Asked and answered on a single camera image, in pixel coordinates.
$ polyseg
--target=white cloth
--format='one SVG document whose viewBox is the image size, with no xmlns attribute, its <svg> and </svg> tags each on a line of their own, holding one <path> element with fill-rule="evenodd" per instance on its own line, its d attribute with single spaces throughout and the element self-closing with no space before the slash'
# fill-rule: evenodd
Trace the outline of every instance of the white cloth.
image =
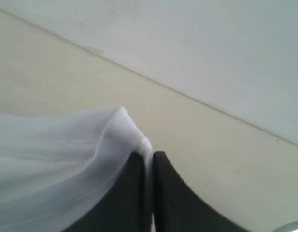
<svg viewBox="0 0 298 232">
<path fill-rule="evenodd" d="M 149 169 L 151 144 L 124 108 L 0 113 L 0 232 L 67 228 L 107 194 L 133 151 Z"/>
</svg>

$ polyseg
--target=white ceiling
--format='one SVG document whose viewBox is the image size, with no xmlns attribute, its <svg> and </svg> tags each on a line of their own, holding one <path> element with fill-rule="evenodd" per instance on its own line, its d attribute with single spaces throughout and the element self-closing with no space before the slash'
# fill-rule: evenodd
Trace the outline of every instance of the white ceiling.
<svg viewBox="0 0 298 232">
<path fill-rule="evenodd" d="M 0 0 L 0 8 L 298 144 L 298 0 Z"/>
</svg>

